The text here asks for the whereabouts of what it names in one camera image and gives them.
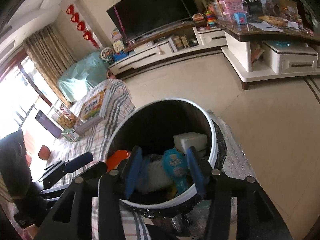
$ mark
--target teal plastic cover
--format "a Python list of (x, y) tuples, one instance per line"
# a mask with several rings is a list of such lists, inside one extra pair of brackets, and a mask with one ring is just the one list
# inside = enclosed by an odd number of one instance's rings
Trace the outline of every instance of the teal plastic cover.
[(92, 52), (68, 68), (57, 85), (68, 101), (79, 101), (107, 78), (108, 67), (109, 63), (102, 62), (100, 51)]

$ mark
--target blue gripper pad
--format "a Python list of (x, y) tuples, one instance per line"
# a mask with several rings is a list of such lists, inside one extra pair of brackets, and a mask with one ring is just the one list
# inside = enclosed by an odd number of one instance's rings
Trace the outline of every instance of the blue gripper pad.
[(205, 190), (205, 185), (208, 183), (209, 180), (203, 176), (198, 161), (196, 159), (196, 154), (196, 148), (193, 146), (189, 147), (189, 149), (187, 150), (188, 167), (190, 168), (191, 176), (194, 184), (196, 185), (198, 194), (202, 198), (204, 198), (207, 194)]
[(134, 146), (129, 158), (130, 169), (125, 178), (124, 196), (128, 199), (133, 193), (134, 187), (137, 183), (138, 174), (142, 164), (142, 149), (139, 146)]

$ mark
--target television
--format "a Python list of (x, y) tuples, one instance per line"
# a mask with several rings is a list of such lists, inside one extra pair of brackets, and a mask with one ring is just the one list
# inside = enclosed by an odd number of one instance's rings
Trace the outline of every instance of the television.
[(164, 25), (190, 19), (198, 9), (194, 0), (121, 0), (107, 13), (122, 36), (130, 41)]

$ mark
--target curtain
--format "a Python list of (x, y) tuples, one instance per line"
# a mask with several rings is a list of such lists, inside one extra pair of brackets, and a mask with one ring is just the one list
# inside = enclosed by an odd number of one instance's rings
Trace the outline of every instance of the curtain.
[(23, 47), (47, 84), (68, 106), (70, 103), (59, 90), (57, 81), (76, 60), (58, 30), (53, 25), (48, 25), (25, 39)]

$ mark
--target white fluffy item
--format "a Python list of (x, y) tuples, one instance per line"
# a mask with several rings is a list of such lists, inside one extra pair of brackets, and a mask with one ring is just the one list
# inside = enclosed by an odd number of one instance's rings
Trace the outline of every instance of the white fluffy item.
[(163, 188), (168, 188), (173, 184), (166, 174), (162, 159), (145, 164), (136, 183), (136, 190), (142, 194), (147, 194)]

